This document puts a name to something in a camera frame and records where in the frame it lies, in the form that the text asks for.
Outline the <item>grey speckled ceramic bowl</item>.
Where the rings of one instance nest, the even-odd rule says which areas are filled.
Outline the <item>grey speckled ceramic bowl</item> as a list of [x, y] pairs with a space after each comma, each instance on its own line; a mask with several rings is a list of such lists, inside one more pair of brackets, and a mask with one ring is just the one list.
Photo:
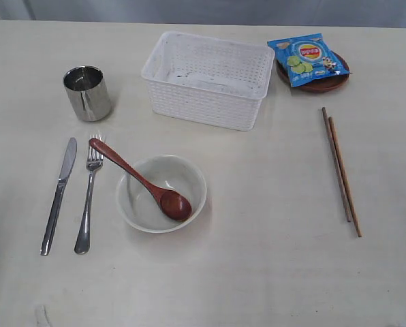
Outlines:
[[201, 213], [207, 197], [202, 171], [176, 155], [158, 155], [137, 161], [133, 167], [149, 182], [185, 196], [192, 207], [190, 217], [175, 221], [162, 213], [150, 192], [134, 177], [124, 173], [116, 187], [116, 203], [124, 220], [133, 228], [151, 234], [179, 230]]

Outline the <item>silver metal fork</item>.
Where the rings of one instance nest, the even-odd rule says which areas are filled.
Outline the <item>silver metal fork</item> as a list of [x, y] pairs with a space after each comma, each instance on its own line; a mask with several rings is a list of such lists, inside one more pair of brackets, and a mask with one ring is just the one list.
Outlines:
[[103, 166], [104, 156], [91, 145], [88, 147], [86, 169], [89, 174], [84, 211], [80, 228], [74, 245], [74, 252], [78, 255], [86, 254], [90, 249], [91, 204], [96, 172]]

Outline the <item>red-brown wooden spoon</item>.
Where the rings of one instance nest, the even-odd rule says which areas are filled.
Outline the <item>red-brown wooden spoon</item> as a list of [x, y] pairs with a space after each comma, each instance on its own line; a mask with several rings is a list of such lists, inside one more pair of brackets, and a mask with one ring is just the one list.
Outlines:
[[187, 198], [178, 192], [158, 187], [146, 180], [139, 172], [133, 169], [118, 153], [106, 143], [97, 138], [91, 138], [89, 145], [110, 161], [124, 169], [128, 174], [141, 183], [153, 196], [158, 207], [164, 215], [175, 221], [185, 221], [192, 213], [192, 207]]

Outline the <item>blue Lay's chips bag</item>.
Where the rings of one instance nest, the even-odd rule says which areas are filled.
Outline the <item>blue Lay's chips bag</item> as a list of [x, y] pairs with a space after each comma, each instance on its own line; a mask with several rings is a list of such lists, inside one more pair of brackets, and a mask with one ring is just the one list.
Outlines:
[[275, 59], [286, 70], [291, 87], [350, 74], [325, 43], [321, 33], [271, 40], [267, 45], [274, 50]]

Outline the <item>white curtain backdrop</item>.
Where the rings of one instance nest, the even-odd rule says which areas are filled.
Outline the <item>white curtain backdrop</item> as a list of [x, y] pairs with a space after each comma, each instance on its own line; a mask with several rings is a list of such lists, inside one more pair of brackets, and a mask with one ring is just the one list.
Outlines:
[[0, 19], [406, 28], [406, 1], [0, 1]]

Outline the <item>white perforated plastic basket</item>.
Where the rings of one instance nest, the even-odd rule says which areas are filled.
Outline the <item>white perforated plastic basket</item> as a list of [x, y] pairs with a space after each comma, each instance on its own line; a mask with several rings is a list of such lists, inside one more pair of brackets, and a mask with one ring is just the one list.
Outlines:
[[155, 113], [249, 131], [267, 95], [274, 58], [268, 46], [167, 31], [141, 76]]

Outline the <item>silver metal table knife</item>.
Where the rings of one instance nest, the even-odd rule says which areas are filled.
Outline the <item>silver metal table knife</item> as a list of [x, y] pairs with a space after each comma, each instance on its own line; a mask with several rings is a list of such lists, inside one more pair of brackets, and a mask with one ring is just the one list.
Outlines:
[[76, 158], [77, 153], [77, 141], [74, 137], [69, 139], [67, 143], [67, 148], [65, 150], [65, 155], [63, 158], [63, 163], [61, 166], [61, 171], [59, 174], [59, 179], [57, 182], [57, 188], [55, 190], [54, 199], [52, 202], [52, 206], [50, 209], [50, 214], [48, 218], [48, 222], [46, 225], [46, 229], [44, 232], [44, 237], [42, 241], [42, 246], [40, 250], [41, 256], [47, 256], [50, 253], [52, 247], [52, 241], [54, 238], [54, 233], [57, 226], [57, 221], [59, 217], [59, 211], [61, 207], [61, 202], [63, 199], [63, 194], [67, 182], [69, 180], [69, 176], [72, 172], [72, 168], [74, 165], [74, 161]]

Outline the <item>brown wooden chopstick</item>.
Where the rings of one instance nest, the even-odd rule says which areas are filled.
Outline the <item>brown wooden chopstick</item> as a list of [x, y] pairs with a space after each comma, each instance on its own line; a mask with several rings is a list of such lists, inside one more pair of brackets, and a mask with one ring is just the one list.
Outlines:
[[325, 125], [325, 128], [326, 128], [326, 133], [327, 133], [327, 137], [328, 137], [328, 141], [329, 141], [329, 145], [330, 145], [330, 150], [331, 150], [331, 153], [332, 153], [332, 158], [333, 158], [333, 161], [334, 161], [334, 167], [335, 167], [337, 181], [338, 181], [339, 189], [340, 189], [340, 193], [341, 193], [341, 199], [342, 199], [342, 203], [343, 203], [343, 208], [344, 208], [344, 211], [345, 211], [345, 217], [346, 217], [347, 222], [351, 222], [349, 204], [348, 204], [348, 201], [347, 201], [347, 197], [345, 195], [345, 188], [344, 188], [343, 179], [342, 179], [342, 176], [341, 176], [341, 171], [340, 171], [340, 167], [339, 167], [339, 161], [337, 159], [337, 153], [336, 153], [336, 149], [335, 149], [335, 144], [334, 144], [334, 140], [333, 140], [333, 137], [332, 137], [332, 132], [331, 132], [331, 129], [330, 129], [330, 122], [329, 122], [328, 114], [326, 112], [325, 107], [322, 107], [322, 116], [323, 116], [324, 125]]
[[332, 139], [333, 139], [333, 142], [334, 142], [334, 147], [335, 147], [335, 151], [336, 151], [337, 161], [338, 161], [338, 164], [339, 164], [339, 170], [340, 170], [340, 173], [341, 173], [341, 178], [342, 178], [343, 187], [344, 187], [344, 190], [345, 190], [345, 197], [347, 199], [349, 212], [350, 212], [352, 221], [354, 223], [354, 227], [356, 229], [356, 234], [357, 234], [357, 236], [359, 238], [361, 238], [362, 237], [362, 232], [360, 230], [358, 217], [357, 217], [357, 214], [356, 214], [356, 211], [355, 211], [354, 202], [353, 202], [353, 199], [352, 199], [352, 193], [351, 193], [351, 189], [350, 189], [350, 186], [349, 186], [349, 181], [348, 181], [348, 178], [347, 178], [347, 173], [345, 171], [345, 165], [344, 165], [344, 162], [343, 162], [342, 153], [341, 153], [340, 146], [339, 146], [339, 140], [338, 140], [338, 137], [337, 137], [337, 130], [336, 130], [336, 127], [334, 125], [334, 120], [333, 120], [332, 116], [330, 116], [328, 118], [328, 122], [329, 122], [329, 125], [330, 125], [330, 132], [332, 134]]

